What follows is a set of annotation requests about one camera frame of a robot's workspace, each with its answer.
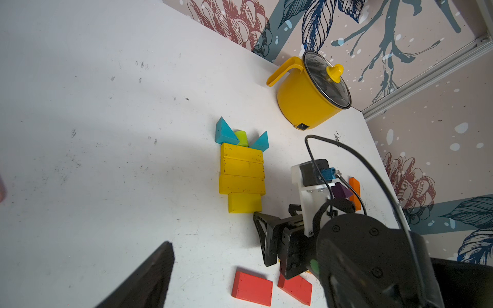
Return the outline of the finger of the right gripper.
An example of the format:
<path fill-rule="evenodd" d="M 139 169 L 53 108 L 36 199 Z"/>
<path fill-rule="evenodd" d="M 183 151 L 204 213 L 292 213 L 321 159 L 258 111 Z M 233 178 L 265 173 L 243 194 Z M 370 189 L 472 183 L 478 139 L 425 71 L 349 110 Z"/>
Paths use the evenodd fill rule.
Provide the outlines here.
<path fill-rule="evenodd" d="M 272 266 L 278 259 L 282 230 L 293 221 L 293 218 L 281 219 L 276 216 L 255 212 L 253 221 L 258 232 L 264 265 Z"/>

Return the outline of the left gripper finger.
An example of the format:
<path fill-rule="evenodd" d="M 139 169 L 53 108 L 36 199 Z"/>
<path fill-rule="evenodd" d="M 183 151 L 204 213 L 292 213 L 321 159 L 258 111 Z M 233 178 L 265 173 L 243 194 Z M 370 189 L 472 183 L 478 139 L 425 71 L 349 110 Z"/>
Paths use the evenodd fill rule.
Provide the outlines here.
<path fill-rule="evenodd" d="M 98 307 L 163 307 L 174 264 L 173 245 L 166 241 Z"/>

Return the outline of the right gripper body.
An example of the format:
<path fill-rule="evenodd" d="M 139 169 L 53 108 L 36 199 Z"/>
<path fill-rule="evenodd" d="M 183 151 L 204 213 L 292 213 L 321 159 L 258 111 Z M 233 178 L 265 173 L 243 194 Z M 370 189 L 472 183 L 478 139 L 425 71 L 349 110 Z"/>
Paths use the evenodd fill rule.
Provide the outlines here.
<path fill-rule="evenodd" d="M 316 259 L 315 237 L 305 235 L 302 215 L 292 216 L 281 228 L 278 257 L 280 272 L 290 280 L 306 271 L 314 272 Z"/>

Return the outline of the small yellow block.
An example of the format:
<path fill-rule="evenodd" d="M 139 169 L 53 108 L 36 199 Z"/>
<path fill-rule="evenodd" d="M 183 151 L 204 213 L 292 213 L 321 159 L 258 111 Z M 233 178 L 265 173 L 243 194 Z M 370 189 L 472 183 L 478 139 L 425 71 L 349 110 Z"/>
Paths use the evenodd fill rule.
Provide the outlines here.
<path fill-rule="evenodd" d="M 250 193 L 231 193 L 228 195 L 229 213 L 249 214 L 263 210 L 261 195 Z"/>

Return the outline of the red square block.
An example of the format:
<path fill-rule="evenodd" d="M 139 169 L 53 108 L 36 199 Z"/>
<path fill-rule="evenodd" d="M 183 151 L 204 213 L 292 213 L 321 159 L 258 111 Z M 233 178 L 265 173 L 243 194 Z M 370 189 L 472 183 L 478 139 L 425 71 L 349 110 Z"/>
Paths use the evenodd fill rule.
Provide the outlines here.
<path fill-rule="evenodd" d="M 235 299 L 270 307 L 272 294 L 272 281 L 245 272 L 236 272 L 231 293 Z"/>

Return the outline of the purple triangle block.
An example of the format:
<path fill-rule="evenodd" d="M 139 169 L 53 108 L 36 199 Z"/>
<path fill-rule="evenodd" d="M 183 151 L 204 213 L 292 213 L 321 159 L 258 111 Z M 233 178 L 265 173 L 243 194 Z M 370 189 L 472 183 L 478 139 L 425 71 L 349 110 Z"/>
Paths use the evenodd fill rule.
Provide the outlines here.
<path fill-rule="evenodd" d="M 346 188 L 341 182 L 336 182 L 335 185 L 332 186 L 332 192 L 335 198 L 348 199 L 353 195 L 353 192 Z"/>

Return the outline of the teal triangle block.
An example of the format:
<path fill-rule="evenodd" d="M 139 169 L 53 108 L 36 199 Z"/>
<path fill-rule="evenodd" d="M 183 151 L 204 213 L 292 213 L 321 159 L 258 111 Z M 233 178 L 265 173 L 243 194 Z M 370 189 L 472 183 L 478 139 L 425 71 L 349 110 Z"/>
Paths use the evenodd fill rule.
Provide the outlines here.
<path fill-rule="evenodd" d="M 240 143 L 238 137 L 235 135 L 230 126 L 222 117 L 216 123 L 214 140 L 220 145 L 222 145 L 223 143 L 238 145 Z"/>
<path fill-rule="evenodd" d="M 268 132 L 264 132 L 255 142 L 249 145 L 249 148 L 259 151 L 266 151 L 269 149 Z"/>

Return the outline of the light green cylinder block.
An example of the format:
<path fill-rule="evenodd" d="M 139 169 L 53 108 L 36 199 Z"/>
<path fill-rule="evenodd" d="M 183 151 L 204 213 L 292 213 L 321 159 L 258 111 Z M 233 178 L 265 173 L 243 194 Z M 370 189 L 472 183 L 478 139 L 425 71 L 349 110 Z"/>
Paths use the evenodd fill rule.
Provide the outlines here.
<path fill-rule="evenodd" d="M 234 134 L 239 141 L 238 146 L 242 146 L 242 147 L 246 147 L 246 148 L 249 147 L 249 140 L 248 140 L 248 136 L 247 136 L 245 131 L 239 130 L 239 131 L 236 131 Z"/>

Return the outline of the long yellow rectangle block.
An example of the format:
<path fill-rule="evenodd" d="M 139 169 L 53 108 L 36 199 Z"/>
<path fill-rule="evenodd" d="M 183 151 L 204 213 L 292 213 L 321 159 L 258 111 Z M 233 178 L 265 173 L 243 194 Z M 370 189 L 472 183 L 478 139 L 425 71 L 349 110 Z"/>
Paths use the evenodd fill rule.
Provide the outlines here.
<path fill-rule="evenodd" d="M 262 151 L 227 143 L 221 145 L 221 157 L 264 164 Z"/>

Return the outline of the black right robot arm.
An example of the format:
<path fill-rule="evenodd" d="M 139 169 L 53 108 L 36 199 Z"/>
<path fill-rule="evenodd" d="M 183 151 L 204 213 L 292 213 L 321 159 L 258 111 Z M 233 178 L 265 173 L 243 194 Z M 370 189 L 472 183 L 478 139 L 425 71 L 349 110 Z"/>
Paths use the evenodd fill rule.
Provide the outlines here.
<path fill-rule="evenodd" d="M 491 307 L 492 268 L 429 256 L 423 237 L 361 214 L 329 220 L 316 236 L 302 216 L 253 216 L 264 263 L 280 265 L 279 287 L 309 303 L 320 282 L 328 307 Z"/>

